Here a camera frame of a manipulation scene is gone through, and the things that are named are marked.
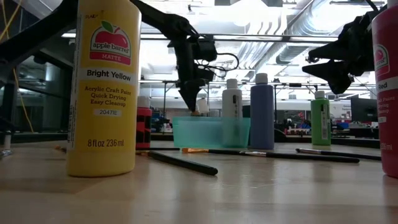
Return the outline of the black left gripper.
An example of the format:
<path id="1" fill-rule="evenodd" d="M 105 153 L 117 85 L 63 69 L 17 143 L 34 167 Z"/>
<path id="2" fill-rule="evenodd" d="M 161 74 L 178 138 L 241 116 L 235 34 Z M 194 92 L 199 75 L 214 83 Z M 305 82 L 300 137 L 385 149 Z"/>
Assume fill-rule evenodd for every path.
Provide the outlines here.
<path id="1" fill-rule="evenodd" d="M 205 86 L 205 80 L 195 77 L 196 55 L 202 55 L 206 37 L 202 35 L 172 34 L 170 43 L 175 50 L 177 60 L 178 81 L 176 86 L 190 111 L 196 110 L 197 94 L 202 86 Z"/>

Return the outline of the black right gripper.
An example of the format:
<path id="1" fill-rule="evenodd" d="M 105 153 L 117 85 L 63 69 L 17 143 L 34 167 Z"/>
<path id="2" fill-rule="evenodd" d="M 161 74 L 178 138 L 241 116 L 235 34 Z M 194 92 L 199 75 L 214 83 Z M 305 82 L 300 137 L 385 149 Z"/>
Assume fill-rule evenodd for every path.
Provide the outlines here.
<path id="1" fill-rule="evenodd" d="M 361 76 L 364 72 L 373 71 L 373 40 L 371 21 L 373 12 L 366 12 L 363 16 L 357 16 L 352 22 L 343 26 L 342 34 L 348 41 L 332 42 L 322 47 L 317 47 L 308 52 L 308 61 L 317 61 L 321 58 L 344 60 L 346 52 L 351 54 L 348 60 L 349 72 L 354 76 Z M 336 94 L 344 93 L 352 81 L 344 62 L 330 60 L 327 63 L 307 65 L 302 71 L 327 81 L 331 91 Z"/>

